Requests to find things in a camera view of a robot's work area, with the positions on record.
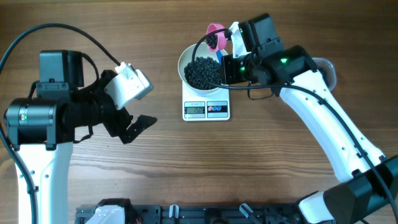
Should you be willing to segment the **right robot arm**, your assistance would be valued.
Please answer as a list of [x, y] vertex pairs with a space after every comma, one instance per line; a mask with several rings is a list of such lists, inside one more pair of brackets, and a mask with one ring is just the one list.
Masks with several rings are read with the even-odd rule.
[[297, 223], [356, 223], [380, 208], [397, 210], [397, 158], [388, 158], [355, 126], [306, 50], [286, 49], [268, 14], [234, 22], [218, 35], [233, 53], [221, 81], [235, 90], [268, 88], [302, 119], [325, 152], [338, 185], [297, 204]]

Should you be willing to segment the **pink scoop with blue handle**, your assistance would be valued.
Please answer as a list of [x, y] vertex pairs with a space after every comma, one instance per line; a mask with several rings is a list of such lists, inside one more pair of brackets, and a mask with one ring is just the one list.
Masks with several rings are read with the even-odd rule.
[[[208, 28], [206, 30], [206, 33], [209, 34], [211, 32], [214, 32], [214, 31], [220, 30], [220, 29], [224, 29], [224, 26], [221, 25], [221, 24], [212, 23], [212, 24], [210, 24], [208, 26]], [[224, 48], [226, 47], [227, 38], [225, 36], [224, 31], [223, 32], [218, 32], [218, 33], [216, 33], [216, 35], [218, 36], [218, 45], [217, 45], [216, 49], [212, 50], [212, 49], [209, 48], [209, 46], [208, 46], [208, 49], [209, 49], [210, 52], [215, 52], [216, 53], [216, 55], [218, 57], [219, 64], [221, 64], [221, 57], [222, 57], [221, 51], [224, 50]]]

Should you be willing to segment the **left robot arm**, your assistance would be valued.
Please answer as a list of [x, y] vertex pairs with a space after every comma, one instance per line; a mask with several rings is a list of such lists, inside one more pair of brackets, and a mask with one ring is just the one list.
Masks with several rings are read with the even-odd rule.
[[40, 78], [25, 98], [15, 99], [5, 114], [6, 142], [21, 163], [19, 221], [68, 221], [68, 170], [75, 130], [102, 124], [111, 137], [133, 142], [157, 120], [130, 115], [126, 104], [153, 89], [146, 75], [128, 63], [96, 74], [85, 86], [87, 54], [72, 50], [40, 53]]

